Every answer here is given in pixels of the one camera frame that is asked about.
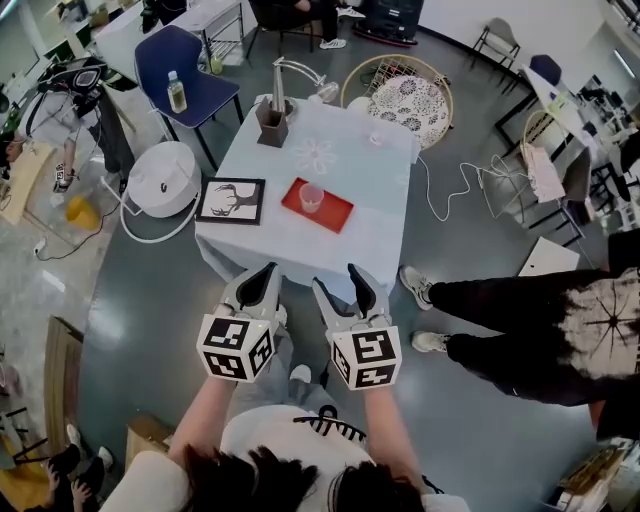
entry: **blue chair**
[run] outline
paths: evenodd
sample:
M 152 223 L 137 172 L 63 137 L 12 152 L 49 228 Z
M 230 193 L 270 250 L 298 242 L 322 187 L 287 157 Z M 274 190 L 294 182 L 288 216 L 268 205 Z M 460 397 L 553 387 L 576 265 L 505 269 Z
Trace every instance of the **blue chair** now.
M 198 69 L 201 50 L 202 41 L 197 36 L 168 25 L 136 46 L 136 72 L 140 88 L 160 112 L 173 139 L 178 140 L 178 136 L 167 118 L 196 132 L 205 155 L 217 171 L 218 166 L 200 133 L 200 126 L 215 119 L 216 112 L 232 99 L 242 124 L 244 117 L 238 99 L 240 86 L 201 72 Z M 184 85 L 187 109 L 180 114 L 173 112 L 169 103 L 169 71 L 176 71 Z

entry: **round rattan chair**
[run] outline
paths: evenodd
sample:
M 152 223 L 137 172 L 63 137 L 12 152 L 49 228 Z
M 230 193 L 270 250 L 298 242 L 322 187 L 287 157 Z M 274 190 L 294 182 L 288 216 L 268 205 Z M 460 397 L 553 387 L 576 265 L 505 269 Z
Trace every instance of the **round rattan chair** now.
M 363 113 L 398 122 L 416 132 L 422 150 L 440 141 L 453 119 L 453 96 L 445 76 L 407 55 L 380 55 L 357 66 L 347 77 L 340 96 L 342 108 L 356 104 Z

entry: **desk lamp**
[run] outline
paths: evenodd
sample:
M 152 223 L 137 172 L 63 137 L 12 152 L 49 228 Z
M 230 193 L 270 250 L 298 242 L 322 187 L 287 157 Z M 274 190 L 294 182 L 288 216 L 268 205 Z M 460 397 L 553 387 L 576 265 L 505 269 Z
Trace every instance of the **desk lamp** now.
M 273 98 L 271 100 L 271 109 L 276 112 L 283 112 L 286 115 L 288 124 L 291 124 L 295 119 L 298 112 L 298 105 L 293 98 L 285 98 L 284 96 L 282 68 L 293 69 L 298 73 L 302 73 L 313 82 L 316 86 L 316 93 L 309 97 L 310 100 L 329 103 L 338 96 L 340 86 L 335 82 L 325 83 L 327 75 L 319 75 L 309 66 L 280 57 L 273 63 L 273 67 Z

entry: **framed picture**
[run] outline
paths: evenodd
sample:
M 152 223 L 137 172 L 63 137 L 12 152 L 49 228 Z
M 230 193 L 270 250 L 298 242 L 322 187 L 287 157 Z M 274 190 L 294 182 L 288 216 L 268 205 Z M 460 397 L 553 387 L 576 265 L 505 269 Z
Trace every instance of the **framed picture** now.
M 199 222 L 260 224 L 264 180 L 209 178 L 196 211 Z

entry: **glass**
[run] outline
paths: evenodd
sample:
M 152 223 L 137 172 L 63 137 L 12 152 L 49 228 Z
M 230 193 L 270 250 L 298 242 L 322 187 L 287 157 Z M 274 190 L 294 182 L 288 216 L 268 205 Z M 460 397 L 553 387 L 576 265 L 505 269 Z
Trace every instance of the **glass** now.
M 320 208 L 324 199 L 324 190 L 311 183 L 306 183 L 300 187 L 300 203 L 302 209 L 307 213 L 315 213 Z

